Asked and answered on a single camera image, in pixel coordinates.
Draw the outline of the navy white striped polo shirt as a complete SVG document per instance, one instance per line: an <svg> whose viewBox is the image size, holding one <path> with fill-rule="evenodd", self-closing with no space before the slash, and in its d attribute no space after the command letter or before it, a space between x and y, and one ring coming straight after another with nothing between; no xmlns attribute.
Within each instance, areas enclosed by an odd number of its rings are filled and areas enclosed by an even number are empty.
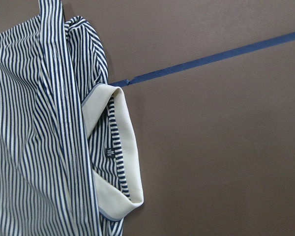
<svg viewBox="0 0 295 236"><path fill-rule="evenodd" d="M59 0L0 33L0 236L120 236L144 201L123 90Z"/></svg>

